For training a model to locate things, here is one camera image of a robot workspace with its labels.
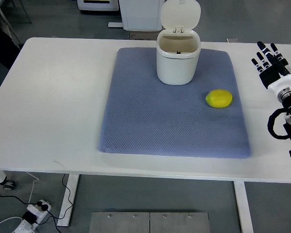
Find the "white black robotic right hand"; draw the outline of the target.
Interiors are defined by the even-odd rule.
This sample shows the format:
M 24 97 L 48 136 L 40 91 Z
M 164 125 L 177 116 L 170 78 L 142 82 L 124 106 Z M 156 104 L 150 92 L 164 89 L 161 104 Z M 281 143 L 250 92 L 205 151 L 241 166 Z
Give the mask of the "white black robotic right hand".
M 255 58 L 251 61 L 258 71 L 264 87 L 275 94 L 291 87 L 291 67 L 276 45 L 271 43 L 271 47 L 268 48 L 259 41 L 257 46 L 260 49 L 260 52 L 257 52 L 259 61 Z

